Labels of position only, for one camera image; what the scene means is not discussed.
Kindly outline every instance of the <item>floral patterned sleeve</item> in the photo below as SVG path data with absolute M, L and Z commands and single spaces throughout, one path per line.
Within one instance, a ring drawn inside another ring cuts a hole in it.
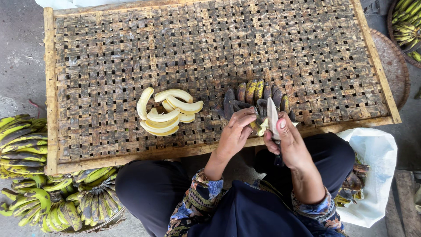
M 313 236 L 343 237 L 344 225 L 336 213 L 334 199 L 326 189 L 326 197 L 319 204 L 306 205 L 298 201 L 292 191 L 294 214 L 309 229 Z
M 174 210 L 166 237 L 186 237 L 194 224 L 207 221 L 213 215 L 215 208 L 222 198 L 224 180 L 210 181 L 199 170 L 192 178 L 192 185 L 184 194 L 183 200 Z

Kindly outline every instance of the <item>concrete floor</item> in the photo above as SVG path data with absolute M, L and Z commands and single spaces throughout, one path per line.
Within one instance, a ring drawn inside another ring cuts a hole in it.
M 387 35 L 384 16 L 367 16 L 370 27 Z M 36 116 L 38 111 L 28 103 L 28 99 L 43 105 L 45 102 L 44 74 L 44 31 L 43 9 L 33 0 L 0 0 L 0 117 L 29 113 Z M 421 117 L 420 101 L 414 100 L 421 85 L 421 69 L 408 64 L 411 76 L 411 94 L 405 107 L 400 111 L 402 124 L 377 127 L 394 135 L 398 151 L 397 168 L 420 170 L 421 168 L 421 134 L 419 118 Z M 241 155 L 232 159 L 225 170 L 225 187 L 233 179 L 252 182 L 261 177 L 243 161 Z M 183 164 L 192 175 L 203 168 L 208 156 L 188 157 Z M 0 180 L 0 188 L 9 187 L 10 182 Z M 147 237 L 142 224 L 131 214 L 126 214 L 126 221 L 117 227 L 96 234 L 83 234 L 82 237 L 140 236 Z M 37 226 L 17 225 L 18 219 L 0 215 L 0 236 L 40 237 L 50 236 L 42 233 Z M 345 223 L 349 236 L 387 236 L 384 220 L 371 228 L 363 228 Z

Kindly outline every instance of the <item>wooden frame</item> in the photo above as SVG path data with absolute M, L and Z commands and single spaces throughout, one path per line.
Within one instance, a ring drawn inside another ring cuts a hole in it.
M 45 17 L 45 74 L 46 74 L 46 85 L 47 85 L 47 104 L 48 104 L 48 165 L 46 168 L 46 173 L 48 175 L 56 173 L 69 173 L 77 170 L 85 170 L 92 168 L 99 168 L 105 166 L 115 166 L 122 165 L 131 160 L 135 159 L 168 159 L 176 157 L 185 157 L 185 156 L 194 156 L 199 154 L 205 154 L 212 152 L 218 146 L 218 143 L 207 145 L 196 144 L 195 146 L 186 145 L 181 148 L 170 147 L 162 148 L 159 150 L 148 150 L 140 154 L 129 154 L 125 156 L 115 156 L 104 159 L 92 159 L 92 160 L 83 160 L 75 163 L 63 163 L 59 164 L 58 159 L 60 153 L 58 149 L 58 125 L 57 125 L 57 87 L 55 86 L 56 75 L 55 75 L 55 45 L 54 45 L 54 18 L 57 16 L 70 16 L 83 13 L 95 13 L 102 11 L 115 11 L 115 10 L 128 10 L 132 8 L 141 8 L 141 7 L 150 7 L 150 6 L 164 6 L 164 5 L 175 5 L 182 3 L 192 3 L 196 2 L 195 0 L 154 0 L 154 1 L 144 1 L 144 2 L 135 2 L 135 3 L 124 3 L 116 5 L 101 5 L 95 7 L 86 7 L 86 8 L 74 8 L 74 9 L 65 9 L 65 10 L 55 10 L 51 8 L 44 9 Z M 370 35 L 370 29 L 367 26 L 367 22 L 364 16 L 364 13 L 361 8 L 361 4 L 358 0 L 352 0 L 354 6 L 355 17 L 354 20 L 358 22 L 360 26 L 361 33 L 364 37 L 366 43 L 367 51 L 372 59 L 373 67 L 379 78 L 380 86 L 382 93 L 384 94 L 384 99 L 386 101 L 388 111 L 390 115 L 363 119 L 358 121 L 336 121 L 330 126 L 325 127 L 316 127 L 305 126 L 302 128 L 300 133 L 303 137 L 326 133 L 326 132 L 340 132 L 346 129 L 352 129 L 356 127 L 373 127 L 385 124 L 397 124 L 401 123 L 398 109 L 393 100 L 392 92 L 387 83 L 386 76 L 383 71 L 383 67 L 380 63 L 376 48 L 374 46 L 373 40 Z M 246 147 L 263 145 L 263 140 L 260 137 L 251 137 L 247 140 Z

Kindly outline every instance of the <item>knife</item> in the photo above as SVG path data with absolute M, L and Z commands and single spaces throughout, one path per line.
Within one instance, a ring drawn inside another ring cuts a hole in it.
M 267 98 L 267 119 L 269 122 L 269 130 L 272 132 L 272 140 L 278 145 L 279 151 L 281 151 L 281 138 L 278 130 L 276 129 L 276 122 L 278 121 L 278 112 L 276 110 L 275 103 L 272 98 Z M 277 167 L 283 167 L 285 165 L 281 155 L 275 155 L 275 161 L 273 165 Z

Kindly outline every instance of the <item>person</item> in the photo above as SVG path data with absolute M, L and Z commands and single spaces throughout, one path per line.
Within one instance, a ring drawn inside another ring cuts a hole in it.
M 120 201 L 152 237 L 345 236 L 333 199 L 352 171 L 353 149 L 333 133 L 303 139 L 285 112 L 278 116 L 280 150 L 267 130 L 254 164 L 266 176 L 253 185 L 235 180 L 222 189 L 227 163 L 252 132 L 250 108 L 234 113 L 191 180 L 180 162 L 129 162 L 116 179 Z M 274 154 L 284 167 L 273 165 Z

